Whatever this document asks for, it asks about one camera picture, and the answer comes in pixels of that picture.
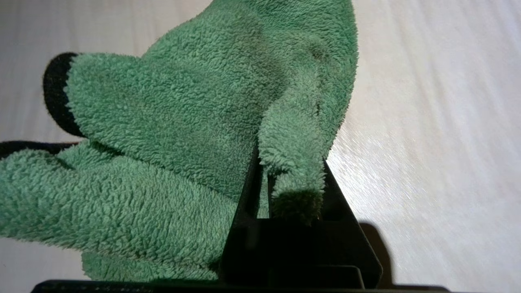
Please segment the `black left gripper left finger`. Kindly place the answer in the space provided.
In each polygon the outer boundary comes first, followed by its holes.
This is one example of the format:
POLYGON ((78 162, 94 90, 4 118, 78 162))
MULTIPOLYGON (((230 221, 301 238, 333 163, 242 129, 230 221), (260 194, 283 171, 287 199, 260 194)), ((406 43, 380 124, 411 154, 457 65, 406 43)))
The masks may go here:
POLYGON ((253 153, 236 212, 220 259, 225 285, 268 285, 271 270, 289 261, 284 244, 297 228, 281 219, 259 219, 263 168, 253 153))

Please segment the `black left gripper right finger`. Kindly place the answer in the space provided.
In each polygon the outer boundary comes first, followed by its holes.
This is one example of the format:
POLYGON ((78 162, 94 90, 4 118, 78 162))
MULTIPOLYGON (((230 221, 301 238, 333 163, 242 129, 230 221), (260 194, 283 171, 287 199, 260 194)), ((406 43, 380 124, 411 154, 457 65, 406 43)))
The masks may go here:
POLYGON ((327 163, 318 219, 300 225, 304 255, 297 284, 303 288, 374 288, 383 268, 327 163))

